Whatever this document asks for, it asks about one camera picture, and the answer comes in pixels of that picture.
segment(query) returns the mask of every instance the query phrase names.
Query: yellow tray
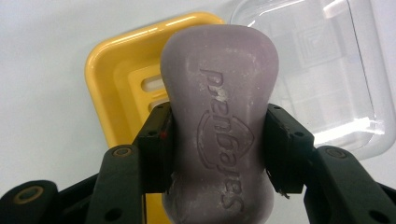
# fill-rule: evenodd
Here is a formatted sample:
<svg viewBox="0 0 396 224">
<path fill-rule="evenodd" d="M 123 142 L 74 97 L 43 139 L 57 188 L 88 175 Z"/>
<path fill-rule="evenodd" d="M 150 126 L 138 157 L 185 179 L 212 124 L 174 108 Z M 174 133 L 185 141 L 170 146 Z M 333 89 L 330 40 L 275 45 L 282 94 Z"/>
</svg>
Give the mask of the yellow tray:
<svg viewBox="0 0 396 224">
<path fill-rule="evenodd" d="M 155 105 L 167 101 L 160 57 L 169 37 L 200 24 L 221 24 L 196 12 L 110 38 L 96 46 L 85 66 L 85 79 L 107 144 L 131 144 Z M 149 224 L 170 223 L 161 194 L 147 195 Z"/>
</svg>

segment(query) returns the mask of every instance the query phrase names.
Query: screw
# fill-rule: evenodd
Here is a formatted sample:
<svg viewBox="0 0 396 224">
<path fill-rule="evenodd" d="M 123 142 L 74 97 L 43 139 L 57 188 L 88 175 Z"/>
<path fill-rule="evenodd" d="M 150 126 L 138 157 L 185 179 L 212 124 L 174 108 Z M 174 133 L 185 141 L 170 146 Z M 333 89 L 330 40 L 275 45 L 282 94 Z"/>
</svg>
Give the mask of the screw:
<svg viewBox="0 0 396 224">
<path fill-rule="evenodd" d="M 128 147 L 120 147 L 113 152 L 113 156 L 115 157 L 127 157 L 131 154 L 132 154 L 132 150 Z"/>
<path fill-rule="evenodd" d="M 343 158 L 347 157 L 347 155 L 343 151 L 341 151 L 338 148 L 334 148 L 334 147 L 326 148 L 326 152 L 327 152 L 327 154 L 329 154 L 335 158 L 338 158 L 338 159 L 343 159 Z"/>
</svg>

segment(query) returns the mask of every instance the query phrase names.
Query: white background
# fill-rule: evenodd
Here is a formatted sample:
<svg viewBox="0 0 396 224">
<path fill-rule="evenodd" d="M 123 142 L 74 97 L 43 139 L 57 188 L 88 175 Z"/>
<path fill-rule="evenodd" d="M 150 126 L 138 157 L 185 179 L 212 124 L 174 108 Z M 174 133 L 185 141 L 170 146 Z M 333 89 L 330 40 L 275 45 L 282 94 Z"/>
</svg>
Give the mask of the white background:
<svg viewBox="0 0 396 224">
<path fill-rule="evenodd" d="M 103 40 L 192 10 L 228 21 L 238 1 L 0 0 L 0 196 L 35 179 L 64 189 L 98 172 L 106 140 L 84 78 Z M 396 100 L 396 1 L 372 0 Z M 362 161 L 396 189 L 396 146 Z M 276 197 L 271 223 L 307 223 L 302 196 Z"/>
</svg>

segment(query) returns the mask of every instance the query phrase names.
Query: soap bar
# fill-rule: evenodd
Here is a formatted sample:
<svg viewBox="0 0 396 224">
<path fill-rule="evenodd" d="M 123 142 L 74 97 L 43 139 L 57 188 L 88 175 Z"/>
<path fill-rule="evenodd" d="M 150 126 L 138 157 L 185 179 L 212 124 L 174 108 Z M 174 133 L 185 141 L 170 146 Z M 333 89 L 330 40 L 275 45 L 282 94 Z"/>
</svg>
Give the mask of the soap bar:
<svg viewBox="0 0 396 224">
<path fill-rule="evenodd" d="M 271 40 L 252 28 L 202 25 L 166 43 L 161 73 L 175 124 L 173 185 L 163 206 L 174 223 L 263 223 L 274 191 L 262 129 L 276 82 Z"/>
</svg>

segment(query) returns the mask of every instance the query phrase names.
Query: transparent plastic lid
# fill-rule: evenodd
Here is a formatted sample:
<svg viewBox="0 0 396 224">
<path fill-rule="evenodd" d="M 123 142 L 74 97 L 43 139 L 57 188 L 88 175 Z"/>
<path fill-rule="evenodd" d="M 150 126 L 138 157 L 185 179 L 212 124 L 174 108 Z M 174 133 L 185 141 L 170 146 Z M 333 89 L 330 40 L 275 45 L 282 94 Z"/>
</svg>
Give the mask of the transparent plastic lid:
<svg viewBox="0 0 396 224">
<path fill-rule="evenodd" d="M 262 31 L 279 55 L 271 103 L 315 136 L 366 159 L 395 140 L 393 102 L 369 0 L 248 0 L 232 24 Z"/>
</svg>

